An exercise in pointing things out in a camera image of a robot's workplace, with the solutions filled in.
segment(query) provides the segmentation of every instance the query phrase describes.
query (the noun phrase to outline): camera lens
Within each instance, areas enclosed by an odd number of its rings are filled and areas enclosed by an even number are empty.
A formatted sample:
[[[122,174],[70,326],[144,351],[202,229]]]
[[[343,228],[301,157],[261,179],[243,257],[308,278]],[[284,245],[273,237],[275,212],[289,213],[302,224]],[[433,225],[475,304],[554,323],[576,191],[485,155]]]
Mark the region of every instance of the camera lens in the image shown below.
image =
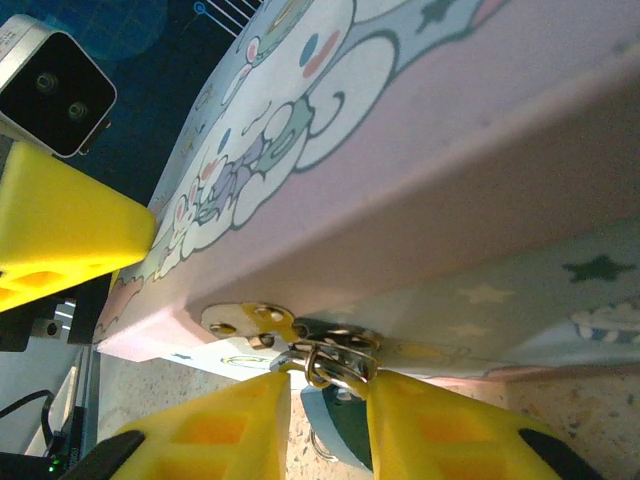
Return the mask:
[[[51,95],[58,89],[58,77],[53,73],[43,72],[36,78],[36,89],[45,95]]]
[[[84,118],[87,116],[87,113],[89,113],[89,109],[82,102],[73,102],[69,107],[69,110],[67,110],[69,118],[74,122],[81,122],[82,120],[84,120]]]

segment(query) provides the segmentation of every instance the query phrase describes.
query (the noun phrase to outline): black cable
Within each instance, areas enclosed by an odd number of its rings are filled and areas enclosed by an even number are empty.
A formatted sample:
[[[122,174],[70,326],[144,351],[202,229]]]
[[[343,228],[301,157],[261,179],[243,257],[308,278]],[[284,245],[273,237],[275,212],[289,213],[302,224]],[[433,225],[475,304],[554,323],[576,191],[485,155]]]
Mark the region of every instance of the black cable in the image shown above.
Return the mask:
[[[44,443],[48,447],[53,440],[53,432],[51,431],[51,426],[49,425],[49,409],[51,408],[51,403],[53,402],[55,395],[51,391],[38,390],[37,392],[30,393],[26,397],[22,397],[20,400],[16,400],[8,407],[0,410],[0,418],[6,417],[11,412],[15,412],[20,407],[41,397],[47,397],[44,401],[44,405],[42,405],[42,411],[40,412],[40,425],[42,426]]]

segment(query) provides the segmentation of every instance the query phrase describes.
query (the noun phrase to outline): star pattern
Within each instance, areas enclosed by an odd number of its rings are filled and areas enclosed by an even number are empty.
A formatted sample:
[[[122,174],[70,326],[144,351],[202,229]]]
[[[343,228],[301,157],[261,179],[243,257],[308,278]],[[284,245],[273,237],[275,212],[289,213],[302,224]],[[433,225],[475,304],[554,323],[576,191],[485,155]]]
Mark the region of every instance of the star pattern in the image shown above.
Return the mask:
[[[488,328],[482,328],[473,323],[449,327],[449,330],[455,332],[459,337],[483,337],[491,331]]]
[[[463,288],[458,290],[458,293],[466,296],[469,303],[474,305],[478,303],[503,303],[507,297],[515,294],[515,292],[508,290],[493,288],[488,283],[483,283],[475,288]]]
[[[608,255],[600,255],[587,263],[565,263],[562,268],[573,273],[571,283],[580,283],[587,280],[615,282],[618,275],[635,270],[636,266],[621,265],[611,260]]]

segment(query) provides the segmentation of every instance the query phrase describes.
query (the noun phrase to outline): yellow plastic block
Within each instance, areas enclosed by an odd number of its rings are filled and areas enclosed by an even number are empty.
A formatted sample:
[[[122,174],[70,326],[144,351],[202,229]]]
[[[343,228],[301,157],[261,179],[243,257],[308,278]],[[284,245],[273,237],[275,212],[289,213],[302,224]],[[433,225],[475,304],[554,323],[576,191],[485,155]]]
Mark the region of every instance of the yellow plastic block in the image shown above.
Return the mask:
[[[558,480],[518,431],[553,435],[527,417],[389,371],[369,385],[377,480]]]
[[[267,373],[122,428],[145,440],[113,480],[281,480],[289,375]]]
[[[0,179],[0,311],[141,261],[153,214],[16,142]]]

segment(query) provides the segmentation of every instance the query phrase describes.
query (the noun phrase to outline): speckled floor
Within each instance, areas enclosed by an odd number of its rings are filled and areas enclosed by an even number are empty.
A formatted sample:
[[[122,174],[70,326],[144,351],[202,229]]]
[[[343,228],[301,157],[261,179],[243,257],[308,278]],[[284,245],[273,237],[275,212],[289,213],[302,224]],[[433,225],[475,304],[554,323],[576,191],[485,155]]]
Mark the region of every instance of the speckled floor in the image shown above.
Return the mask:
[[[233,380],[153,360],[103,356],[98,438],[129,421],[224,388]],[[527,382],[447,384],[463,395],[537,418],[557,431],[605,478],[640,480],[640,374]],[[299,396],[292,398],[287,478],[365,480],[373,475],[316,456]]]

